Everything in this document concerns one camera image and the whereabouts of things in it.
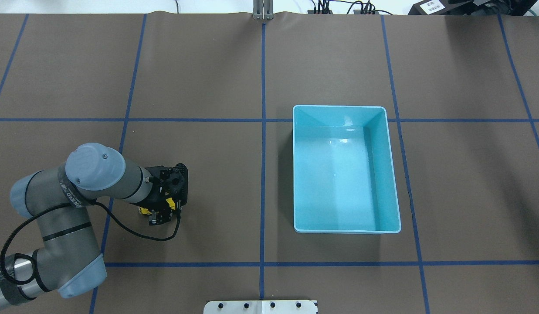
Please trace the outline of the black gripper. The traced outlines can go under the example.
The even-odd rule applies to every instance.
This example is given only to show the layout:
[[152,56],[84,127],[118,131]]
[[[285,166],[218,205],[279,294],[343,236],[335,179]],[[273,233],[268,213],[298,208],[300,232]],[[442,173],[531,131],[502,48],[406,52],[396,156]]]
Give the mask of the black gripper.
[[172,213],[176,212],[176,204],[172,199],[165,199],[160,181],[160,171],[166,167],[154,166],[146,167],[150,175],[148,183],[152,183],[152,189],[149,195],[141,201],[142,207],[150,211],[148,223],[150,226],[159,226],[172,220]]

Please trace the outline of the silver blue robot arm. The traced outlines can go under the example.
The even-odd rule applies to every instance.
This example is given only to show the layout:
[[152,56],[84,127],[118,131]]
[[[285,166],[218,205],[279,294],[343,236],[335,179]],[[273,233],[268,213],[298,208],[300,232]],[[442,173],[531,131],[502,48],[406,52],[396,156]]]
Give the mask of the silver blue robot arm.
[[23,177],[12,186],[12,207],[26,220],[7,238],[0,252],[0,311],[58,291],[62,298],[85,294],[107,277],[104,256],[88,208],[108,197],[145,211],[150,226],[176,219],[173,234],[153,237],[111,219],[134,236],[152,241],[173,239],[188,199],[188,169],[141,167],[100,143],[85,143],[62,165]]

